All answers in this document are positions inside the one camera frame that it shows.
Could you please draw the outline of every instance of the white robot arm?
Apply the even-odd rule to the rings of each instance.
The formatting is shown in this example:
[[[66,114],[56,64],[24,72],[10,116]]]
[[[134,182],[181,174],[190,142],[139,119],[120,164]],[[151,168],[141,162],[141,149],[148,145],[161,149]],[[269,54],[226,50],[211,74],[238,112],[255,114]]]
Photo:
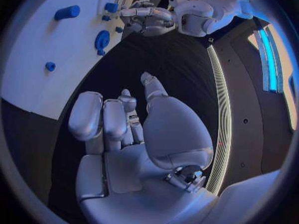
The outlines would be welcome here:
[[[182,34],[202,37],[227,26],[235,16],[261,17],[249,0],[169,0],[172,10],[153,7],[148,0],[122,9],[125,24],[144,36],[155,36],[177,29]]]

